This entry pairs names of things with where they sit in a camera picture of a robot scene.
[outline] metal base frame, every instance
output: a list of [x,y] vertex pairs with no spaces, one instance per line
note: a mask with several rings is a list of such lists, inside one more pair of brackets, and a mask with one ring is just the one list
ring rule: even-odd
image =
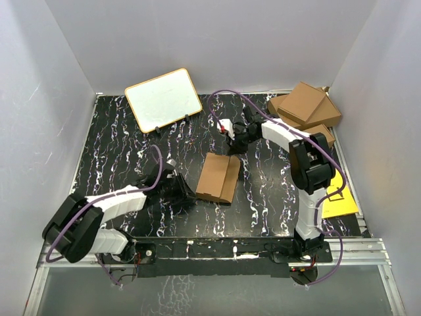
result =
[[[277,93],[279,91],[273,92],[261,92],[261,93]],[[282,90],[283,93],[289,93],[290,90]],[[366,230],[366,223],[364,220],[364,215],[362,214],[361,206],[357,194],[355,192],[355,187],[349,175],[349,170],[345,159],[343,157],[343,152],[341,145],[339,143],[337,133],[335,128],[333,128],[333,134],[336,138],[335,148],[337,149],[337,154],[339,157],[339,162],[347,175],[349,187],[353,193],[355,202],[358,206],[359,213],[357,219],[361,232]],[[330,244],[330,249],[332,251],[333,262],[330,263],[317,263],[318,266],[333,266],[336,264],[339,257],[340,244],[338,239],[326,239]],[[395,316],[405,316],[405,309],[402,304],[401,297],[399,295],[398,289],[396,287],[395,279],[391,271],[391,263],[389,256],[386,252],[383,240],[381,238],[344,238],[343,239],[343,259],[341,265],[377,265],[379,272],[383,281],[383,285],[391,306],[391,311]],[[41,302],[45,284],[48,279],[48,272],[50,269],[61,268],[61,267],[72,267],[72,268],[101,268],[97,262],[97,259],[94,255],[87,255],[81,261],[77,263],[69,263],[65,260],[46,263],[45,256],[47,253],[49,245],[44,245],[39,257],[37,272],[32,285],[32,289],[26,304],[24,316],[36,316],[37,311]],[[53,252],[53,257],[59,255],[57,251]],[[291,262],[288,263],[290,267],[302,267],[307,265],[303,262]],[[112,268],[127,268],[132,269],[133,265],[128,264],[113,264]]]

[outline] cable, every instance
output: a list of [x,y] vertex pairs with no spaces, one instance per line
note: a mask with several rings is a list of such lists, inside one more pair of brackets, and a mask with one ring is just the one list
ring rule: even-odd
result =
[[337,230],[335,230],[335,229],[329,230],[328,232],[322,232],[321,231],[321,233],[323,235],[325,235],[325,236],[328,235],[328,234],[335,234],[335,235],[337,235],[339,237],[339,243],[341,244],[341,250],[339,252],[339,259],[337,260],[337,263],[336,263],[335,267],[331,271],[329,271],[328,274],[326,274],[325,276],[322,276],[318,280],[315,280],[313,282],[308,283],[307,286],[318,284],[320,282],[325,281],[327,278],[331,277],[339,269],[339,266],[341,265],[341,262],[342,262],[342,256],[343,256],[343,240],[342,240],[341,234],[338,233]]
[[[233,91],[233,90],[218,90],[218,91],[215,91],[214,93],[212,93],[210,96],[209,96],[209,98],[208,98],[208,100],[207,100],[207,103],[208,103],[208,107],[209,107],[209,110],[210,110],[210,113],[212,113],[212,115],[215,117],[215,119],[216,119],[216,122],[219,124],[219,126],[221,127],[221,130],[222,131],[224,131],[224,128],[223,128],[223,126],[222,126],[222,123],[220,122],[220,120],[219,120],[219,118],[216,116],[216,113],[212,110],[212,107],[211,107],[211,101],[212,101],[212,99],[215,97],[215,95],[216,94],[218,94],[218,93],[220,93],[220,92],[231,92],[231,93],[234,93],[234,94],[236,94],[236,95],[238,95],[238,96],[240,96],[240,97],[242,97],[244,100],[246,100],[246,102],[248,102],[252,107],[254,107],[255,109],[256,109],[256,111],[260,114],[260,115],[262,115],[266,120],[269,120],[270,122],[272,122],[272,123],[274,123],[274,124],[276,124],[276,125],[279,125],[279,126],[281,126],[281,127],[283,127],[283,128],[285,128],[287,131],[289,131],[291,134],[293,134],[293,135],[296,135],[296,136],[299,136],[299,137],[301,137],[302,139],[304,139],[305,141],[307,141],[308,143],[310,143],[314,148],[316,148],[334,167],[335,167],[335,169],[337,169],[337,171],[340,173],[340,175],[341,175],[341,177],[342,177],[342,185],[341,185],[341,187],[339,188],[339,189],[337,189],[336,191],[334,191],[334,192],[332,192],[332,193],[330,193],[330,194],[327,194],[327,195],[325,195],[324,197],[322,197],[321,199],[319,199],[318,200],[318,202],[316,203],[316,206],[315,206],[315,212],[314,212],[314,224],[315,224],[315,226],[317,226],[318,225],[318,223],[317,223],[317,218],[318,218],[318,208],[320,207],[320,205],[323,203],[323,201],[325,200],[325,199],[328,199],[328,198],[330,198],[331,196],[334,196],[334,195],[336,195],[336,194],[338,194],[338,193],[340,193],[340,192],[342,192],[343,191],[343,189],[345,189],[345,186],[346,186],[346,184],[347,184],[347,182],[346,182],[346,177],[345,177],[345,173],[342,171],[342,169],[341,169],[341,167],[336,163],[336,161],[334,161],[333,159],[332,159],[332,157],[330,157],[330,155],[329,155],[329,153],[327,153],[326,151],[324,151],[318,144],[316,144],[314,141],[312,141],[309,137],[307,137],[307,136],[305,136],[304,134],[302,134],[302,133],[300,133],[300,132],[298,132],[298,131],[296,131],[296,130],[292,130],[292,129],[290,129],[289,128],[289,126],[288,125],[286,125],[286,124],[284,124],[284,123],[282,123],[282,122],[279,122],[279,121],[277,121],[277,120],[275,120],[274,118],[272,118],[272,117],[270,117],[270,116],[268,116],[265,112],[263,112],[257,105],[255,105],[248,97],[246,97],[245,95],[243,95],[242,93],[239,93],[239,92],[236,92],[236,91]],[[321,231],[320,230],[320,232],[323,234],[323,235],[329,235],[329,234],[336,234],[336,235],[338,235],[339,236],[339,242],[340,242],[340,244],[341,244],[341,252],[340,252],[340,255],[339,255],[339,259],[338,259],[338,261],[337,261],[337,264],[336,264],[336,266],[332,269],[332,271],[330,271],[327,275],[325,275],[325,276],[323,276],[321,279],[319,279],[319,280],[316,280],[316,281],[314,281],[314,282],[312,282],[312,283],[309,283],[308,285],[311,285],[311,284],[317,284],[317,283],[319,283],[319,282],[322,282],[323,280],[326,280],[328,277],[330,277],[331,275],[333,275],[336,271],[337,271],[337,269],[339,268],[339,265],[341,264],[341,261],[342,261],[342,255],[343,255],[343,241],[342,241],[342,237],[341,237],[341,235],[340,235],[340,233],[338,232],[338,231],[336,231],[336,230],[330,230],[330,231],[328,231],[328,232],[323,232],[323,231]]]
[[[74,222],[76,222],[79,217],[82,216],[82,214],[84,214],[93,204],[98,203],[100,201],[103,201],[105,199],[109,199],[109,198],[113,198],[114,196],[121,196],[123,194],[130,194],[130,193],[138,193],[138,192],[147,192],[147,191],[151,191],[153,189],[155,189],[155,187],[157,186],[159,179],[161,178],[162,175],[162,167],[163,167],[163,162],[162,162],[162,154],[161,151],[159,150],[158,146],[156,145],[152,145],[151,147],[155,148],[155,150],[158,153],[158,158],[159,158],[159,172],[158,172],[158,176],[155,179],[155,182],[153,183],[152,186],[148,187],[148,188],[142,188],[142,189],[136,189],[136,190],[129,190],[129,191],[122,191],[122,192],[112,192],[110,194],[107,194],[105,196],[101,196],[91,202],[89,202],[88,204],[86,204],[85,206],[83,206],[73,217],[72,219],[69,220],[69,222],[66,224],[66,226],[61,230],[61,232],[59,233],[59,235],[55,238],[54,242],[51,244],[51,247],[48,249],[47,255],[45,257],[45,261],[48,263],[52,263],[52,262],[56,262],[58,260],[63,259],[63,256],[59,256],[56,258],[51,259],[50,256],[53,253],[53,250],[57,247],[57,244],[60,242],[61,238],[64,236],[64,234],[66,234],[67,230],[73,225]],[[103,266],[103,268],[105,268],[106,272],[109,274],[107,268],[105,266]]]
[[304,267],[304,271],[310,270],[311,268],[314,267],[315,264],[316,264],[316,255],[314,255],[313,259],[311,260],[311,264],[308,267]]
[[117,257],[116,255],[111,255],[111,257],[112,257],[115,261],[118,261],[118,262],[120,262],[120,263],[129,263],[129,262],[132,262],[135,256],[136,256],[136,253],[134,253],[134,255],[133,255],[133,257],[132,257],[131,259],[129,259],[129,260],[127,260],[127,261],[121,261],[121,259],[120,259],[119,257]]
[[118,279],[118,282],[120,282],[124,277],[136,277],[137,275],[135,275],[134,273],[133,274],[130,274],[130,275],[122,275],[119,279]]
[[110,279],[114,282],[115,285],[118,286],[122,286],[122,284],[120,283],[120,280],[116,280],[116,278],[114,278],[114,276],[111,274],[111,272],[107,269],[107,267],[104,265],[103,261],[101,260],[101,258],[98,256],[98,254],[95,254],[97,261],[99,263],[99,265],[103,268],[103,270],[105,271],[105,273],[108,274],[108,276],[110,277]]

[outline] black table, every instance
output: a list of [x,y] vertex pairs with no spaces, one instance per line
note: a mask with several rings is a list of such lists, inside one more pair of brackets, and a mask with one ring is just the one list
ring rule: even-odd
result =
[[[262,109],[276,95],[250,98]],[[224,136],[200,95],[203,111],[190,122],[179,121],[161,129],[161,135],[143,134],[122,96],[99,97],[76,175],[74,189],[85,195],[104,194],[125,187],[155,165],[149,147],[156,144],[165,159],[177,161],[177,169],[192,190],[196,189],[207,152],[225,154]],[[214,102],[220,118],[242,119],[242,100],[220,95]],[[337,160],[335,150],[333,157]],[[133,237],[288,237],[298,219],[298,193],[289,173],[288,153],[278,145],[259,140],[240,155],[241,170],[234,201],[218,205],[197,201],[189,208],[161,203],[107,223]],[[335,228],[343,236],[361,237],[355,215],[323,220],[323,229]]]

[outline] small cardboard box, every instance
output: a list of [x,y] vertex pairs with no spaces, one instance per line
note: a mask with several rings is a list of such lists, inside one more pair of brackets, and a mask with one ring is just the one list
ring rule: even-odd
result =
[[286,124],[299,129],[301,126],[300,124],[278,113],[278,107],[282,104],[282,102],[284,102],[287,96],[288,94],[285,94],[285,95],[280,95],[279,97],[273,97],[272,99],[270,99],[268,102],[269,113],[278,115]]
[[240,160],[235,156],[207,153],[196,189],[198,199],[231,203],[238,180]]
[[305,130],[307,128],[312,128],[314,126],[323,124],[327,127],[333,127],[338,125],[341,120],[341,113],[332,103],[330,98],[326,96],[321,102],[320,106],[315,110],[314,114],[311,116],[310,120],[306,124],[299,124],[290,118],[282,115],[278,109],[280,105],[284,102],[287,95],[281,95],[279,97],[273,97],[268,102],[268,109],[271,114],[277,113],[278,116],[288,125],[297,128],[299,130]]
[[278,113],[294,120],[300,125],[306,124],[319,108],[326,94],[304,82],[300,82],[278,107]]
[[334,136],[331,134],[329,129],[326,126],[324,126],[323,124],[312,127],[312,128],[308,128],[308,129],[304,130],[304,132],[307,132],[309,134],[322,133],[323,135],[326,136],[326,140],[328,141],[329,147],[332,147],[334,145],[334,142],[335,142]]

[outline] gray wall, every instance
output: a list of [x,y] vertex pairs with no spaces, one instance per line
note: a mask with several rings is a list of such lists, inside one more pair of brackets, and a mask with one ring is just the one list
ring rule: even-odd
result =
[[0,315],[21,315],[95,94],[43,0],[0,1]]
[[198,92],[331,85],[375,0],[46,0],[96,92],[186,68]]
[[409,315],[421,314],[420,34],[419,1],[379,1],[331,88],[362,210]]

